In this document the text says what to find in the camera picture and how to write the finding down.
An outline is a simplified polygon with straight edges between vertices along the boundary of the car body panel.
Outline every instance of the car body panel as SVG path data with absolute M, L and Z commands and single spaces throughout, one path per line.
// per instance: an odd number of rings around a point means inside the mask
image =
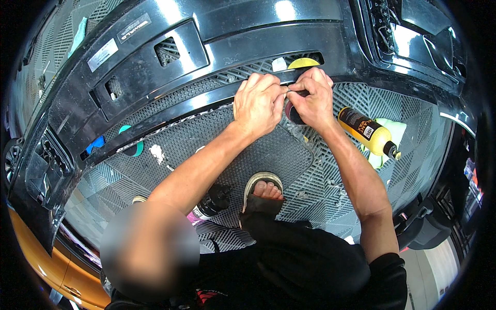
M 88 309 L 103 309 L 110 303 L 100 279 L 73 261 L 69 262 L 59 293 Z
M 22 253 L 40 278 L 87 309 L 104 309 L 108 305 L 110 297 L 98 277 L 79 267 L 80 262 L 75 261 L 77 258 L 62 245 L 61 250 L 53 248 L 50 257 L 17 212 L 9 208 L 9 214 Z
M 60 289 L 70 259 L 56 248 L 50 257 L 19 215 L 12 209 L 9 209 L 9 214 L 19 246 L 28 263 L 48 285 L 55 290 Z

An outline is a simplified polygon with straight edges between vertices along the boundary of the green microfiber towel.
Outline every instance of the green microfiber towel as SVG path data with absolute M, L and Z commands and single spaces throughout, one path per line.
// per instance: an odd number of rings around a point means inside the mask
M 69 52 L 67 53 L 67 58 L 69 58 L 72 53 L 77 49 L 79 44 L 83 42 L 84 35 L 86 33 L 86 22 L 88 21 L 88 18 L 83 17 L 81 22 L 79 23 L 79 26 L 77 27 L 77 32 L 76 35 L 74 36 L 74 40 L 72 41 L 72 46 L 70 47 Z
M 396 144 L 396 146 L 398 146 L 398 150 L 401 151 L 400 142 L 401 138 L 403 138 L 403 134 L 405 133 L 406 124 L 394 122 L 388 119 L 375 119 L 374 121 L 389 130 L 389 132 L 391 133 L 391 141 Z M 360 145 L 360 149 L 362 150 L 362 152 L 367 150 L 367 148 L 363 144 Z M 382 168 L 387 160 L 389 160 L 389 157 L 387 155 L 377 156 L 372 153 L 370 153 L 369 155 L 369 163 L 374 169 Z

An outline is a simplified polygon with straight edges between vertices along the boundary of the teal polishing pad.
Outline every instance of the teal polishing pad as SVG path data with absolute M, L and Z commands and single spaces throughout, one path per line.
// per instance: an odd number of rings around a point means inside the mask
M 128 130 L 129 128 L 131 128 L 130 125 L 124 125 L 121 127 L 121 129 L 119 129 L 119 133 Z M 140 141 L 137 144 L 133 145 L 132 147 L 125 149 L 123 151 L 124 154 L 131 157 L 139 156 L 142 152 L 143 152 L 143 141 Z

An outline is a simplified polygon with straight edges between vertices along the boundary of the black shirt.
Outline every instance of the black shirt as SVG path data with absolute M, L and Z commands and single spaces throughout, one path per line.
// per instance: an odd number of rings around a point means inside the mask
M 403 268 L 405 261 L 395 253 L 384 254 L 370 263 L 368 282 L 351 296 L 315 296 L 303 287 L 299 290 L 300 296 L 292 296 L 287 290 L 274 285 L 262 275 L 259 266 L 253 263 L 252 253 L 253 251 L 247 248 L 202 255 L 195 280 L 180 296 L 162 303 L 140 303 L 129 300 L 114 290 L 112 302 L 105 309 L 404 310 L 405 308 L 407 300 L 406 271 Z M 308 298 L 302 300 L 302 295 L 305 294 L 308 294 Z

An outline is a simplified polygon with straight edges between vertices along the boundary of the car door handle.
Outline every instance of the car door handle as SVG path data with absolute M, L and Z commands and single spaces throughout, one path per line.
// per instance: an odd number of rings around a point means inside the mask
M 81 293 L 80 293 L 77 289 L 75 289 L 75 288 L 73 288 L 73 287 L 69 287 L 69 286 L 67 286 L 67 285 L 64 285 L 64 287 L 65 287 L 65 289 L 66 289 L 66 290 L 68 290 L 71 294 L 73 294 L 73 295 L 75 295 L 75 296 L 77 296 L 77 297 L 81 297 Z

